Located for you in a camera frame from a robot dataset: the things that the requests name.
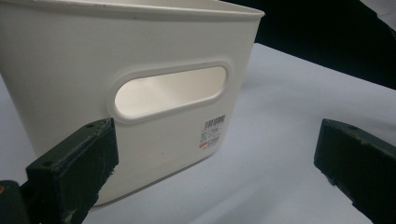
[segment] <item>barcode sticker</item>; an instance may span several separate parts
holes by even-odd
[[[206,149],[213,147],[220,139],[225,115],[216,119],[209,120],[205,123],[205,127],[201,132],[201,141],[199,148]]]

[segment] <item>black background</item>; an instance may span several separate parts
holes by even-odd
[[[396,90],[396,39],[359,0],[223,0],[265,12],[256,42]]]

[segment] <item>bin rim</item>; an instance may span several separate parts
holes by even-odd
[[[263,11],[255,8],[242,7],[218,0],[1,0],[0,5],[2,3],[47,5],[50,7],[82,7],[143,14],[218,16],[253,20],[260,19],[265,15]]]

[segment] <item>plastic storage basket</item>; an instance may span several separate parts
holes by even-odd
[[[106,203],[219,148],[262,16],[211,0],[2,0],[0,72],[37,155],[116,120]]]

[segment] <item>plastic container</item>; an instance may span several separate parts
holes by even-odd
[[[106,203],[219,148],[262,16],[209,0],[3,0],[0,72],[37,155],[116,120]]]

